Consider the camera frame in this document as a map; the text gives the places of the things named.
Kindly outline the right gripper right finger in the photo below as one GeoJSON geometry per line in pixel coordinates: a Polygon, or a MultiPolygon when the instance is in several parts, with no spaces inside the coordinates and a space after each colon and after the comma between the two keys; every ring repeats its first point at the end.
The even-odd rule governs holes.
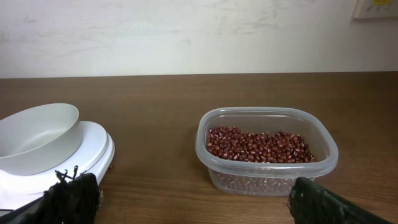
{"type": "Polygon", "coordinates": [[[391,224],[305,177],[295,181],[288,207],[295,224],[391,224]]]}

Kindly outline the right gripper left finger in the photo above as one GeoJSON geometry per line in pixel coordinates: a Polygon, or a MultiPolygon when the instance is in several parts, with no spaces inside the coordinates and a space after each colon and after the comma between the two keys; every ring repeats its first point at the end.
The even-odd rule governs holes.
{"type": "Polygon", "coordinates": [[[1,224],[93,224],[101,203],[96,176],[56,171],[58,182],[40,198],[1,217],[1,224]]]}

